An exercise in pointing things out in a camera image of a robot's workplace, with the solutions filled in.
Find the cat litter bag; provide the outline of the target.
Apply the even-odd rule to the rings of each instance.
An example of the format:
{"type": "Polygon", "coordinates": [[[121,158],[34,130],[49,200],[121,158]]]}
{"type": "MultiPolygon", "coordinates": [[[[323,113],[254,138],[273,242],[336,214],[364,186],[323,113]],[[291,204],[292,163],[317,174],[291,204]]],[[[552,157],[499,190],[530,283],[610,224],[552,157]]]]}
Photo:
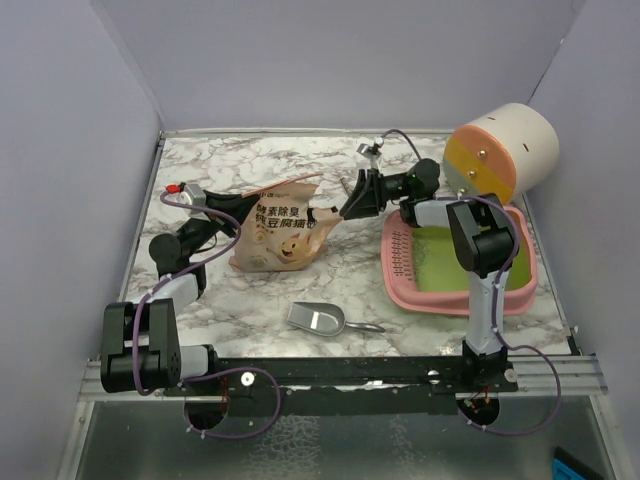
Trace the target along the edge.
{"type": "Polygon", "coordinates": [[[338,209],[310,205],[318,186],[314,173],[292,177],[244,193],[255,205],[242,222],[229,265],[242,272],[296,271],[309,266],[325,249],[342,221],[338,209]]]}

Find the grey metal litter scoop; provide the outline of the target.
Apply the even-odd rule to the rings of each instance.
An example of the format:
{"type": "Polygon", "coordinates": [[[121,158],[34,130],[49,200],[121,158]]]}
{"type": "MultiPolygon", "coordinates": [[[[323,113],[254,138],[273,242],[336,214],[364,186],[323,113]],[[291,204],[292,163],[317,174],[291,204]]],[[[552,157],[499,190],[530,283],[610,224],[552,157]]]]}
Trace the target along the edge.
{"type": "Polygon", "coordinates": [[[322,302],[293,302],[286,322],[290,326],[323,337],[337,336],[345,328],[371,333],[386,332],[379,325],[347,321],[340,307],[322,302]]]}

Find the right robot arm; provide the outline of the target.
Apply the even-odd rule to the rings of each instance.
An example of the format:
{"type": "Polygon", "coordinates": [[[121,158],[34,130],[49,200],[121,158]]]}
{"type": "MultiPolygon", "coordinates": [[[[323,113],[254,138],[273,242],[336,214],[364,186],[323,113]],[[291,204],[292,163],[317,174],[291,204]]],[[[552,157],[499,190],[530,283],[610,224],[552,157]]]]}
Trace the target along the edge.
{"type": "Polygon", "coordinates": [[[460,383],[467,390],[481,391],[508,369],[504,296],[519,251],[519,231],[494,194],[436,198],[439,175],[439,164],[429,158],[394,175],[385,176],[376,167],[361,169],[339,214],[345,220],[376,217],[388,202],[397,200],[401,219],[410,227],[425,227],[436,219],[445,222],[458,264],[469,278],[460,383]]]}

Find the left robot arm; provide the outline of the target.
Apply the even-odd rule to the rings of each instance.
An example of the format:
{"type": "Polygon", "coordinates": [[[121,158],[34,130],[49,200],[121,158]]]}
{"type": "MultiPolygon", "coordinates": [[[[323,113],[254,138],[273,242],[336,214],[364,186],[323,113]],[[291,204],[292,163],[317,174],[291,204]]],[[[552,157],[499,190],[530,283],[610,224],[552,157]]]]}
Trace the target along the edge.
{"type": "Polygon", "coordinates": [[[160,195],[163,204],[187,210],[189,219],[149,245],[158,283],[138,299],[104,310],[100,380],[106,392],[146,396],[185,380],[202,395],[218,388],[214,348],[181,346],[177,316],[200,299],[206,264],[235,247],[258,200],[257,194],[215,194],[186,183],[170,185],[160,195]]]}

